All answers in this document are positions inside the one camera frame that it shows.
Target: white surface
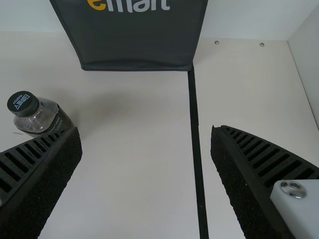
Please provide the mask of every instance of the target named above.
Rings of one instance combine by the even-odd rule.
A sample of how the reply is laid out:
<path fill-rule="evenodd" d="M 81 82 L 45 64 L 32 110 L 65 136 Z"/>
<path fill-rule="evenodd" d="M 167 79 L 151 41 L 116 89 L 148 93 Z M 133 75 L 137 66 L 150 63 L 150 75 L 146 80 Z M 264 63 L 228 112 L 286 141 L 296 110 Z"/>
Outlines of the white surface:
<path fill-rule="evenodd" d="M 319 131 L 287 42 L 201 39 L 194 66 L 209 233 L 244 238 L 211 160 L 212 126 L 255 134 L 316 166 Z"/>
<path fill-rule="evenodd" d="M 270 199 L 296 239 L 319 238 L 319 180 L 295 180 L 307 190 L 302 199 L 293 198 L 283 192 L 282 181 L 275 183 Z"/>
<path fill-rule="evenodd" d="M 319 0 L 209 0 L 202 36 L 288 40 L 318 3 Z M 0 31 L 64 32 L 49 0 L 3 1 Z"/>
<path fill-rule="evenodd" d="M 0 37 L 0 151 L 14 134 L 10 94 L 58 102 L 83 157 L 40 239 L 198 239 L 186 72 L 85 72 L 65 34 Z"/>
<path fill-rule="evenodd" d="M 289 39 L 310 106 L 319 123 L 319 6 Z"/>

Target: screw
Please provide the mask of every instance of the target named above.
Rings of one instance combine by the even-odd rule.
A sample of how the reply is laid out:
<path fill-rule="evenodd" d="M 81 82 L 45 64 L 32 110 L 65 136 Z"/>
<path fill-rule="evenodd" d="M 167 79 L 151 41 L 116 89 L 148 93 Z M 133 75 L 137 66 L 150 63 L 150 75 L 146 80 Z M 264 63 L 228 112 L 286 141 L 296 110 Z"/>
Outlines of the screw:
<path fill-rule="evenodd" d="M 280 187 L 286 194 L 294 198 L 304 198 L 307 195 L 304 186 L 293 180 L 281 182 Z"/>

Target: water bottle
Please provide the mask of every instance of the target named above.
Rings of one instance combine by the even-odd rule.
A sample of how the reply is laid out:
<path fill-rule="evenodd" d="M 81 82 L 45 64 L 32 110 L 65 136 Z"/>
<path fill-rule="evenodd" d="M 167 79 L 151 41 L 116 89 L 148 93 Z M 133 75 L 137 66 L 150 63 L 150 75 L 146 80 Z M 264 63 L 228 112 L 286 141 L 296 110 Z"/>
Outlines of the water bottle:
<path fill-rule="evenodd" d="M 7 107 L 15 114 L 14 125 L 33 137 L 74 126 L 56 102 L 37 98 L 28 91 L 13 94 Z"/>

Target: black bottle cap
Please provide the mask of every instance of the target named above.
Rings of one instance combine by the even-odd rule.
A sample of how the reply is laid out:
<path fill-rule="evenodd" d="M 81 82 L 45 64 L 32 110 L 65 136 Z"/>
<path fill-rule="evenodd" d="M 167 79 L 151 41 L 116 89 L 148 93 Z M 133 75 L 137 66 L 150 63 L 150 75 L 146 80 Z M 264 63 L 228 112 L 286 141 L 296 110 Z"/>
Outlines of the black bottle cap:
<path fill-rule="evenodd" d="M 7 103 L 8 109 L 18 117 L 29 117 L 38 110 L 40 101 L 28 91 L 13 94 Z"/>

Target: gray bag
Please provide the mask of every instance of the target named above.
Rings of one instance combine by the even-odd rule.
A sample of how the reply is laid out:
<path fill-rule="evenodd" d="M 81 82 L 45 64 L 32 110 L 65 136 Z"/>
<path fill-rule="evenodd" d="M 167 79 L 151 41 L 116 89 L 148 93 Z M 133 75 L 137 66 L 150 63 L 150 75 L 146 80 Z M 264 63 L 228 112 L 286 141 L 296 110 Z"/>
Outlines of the gray bag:
<path fill-rule="evenodd" d="M 208 0 L 50 0 L 84 70 L 188 71 Z"/>

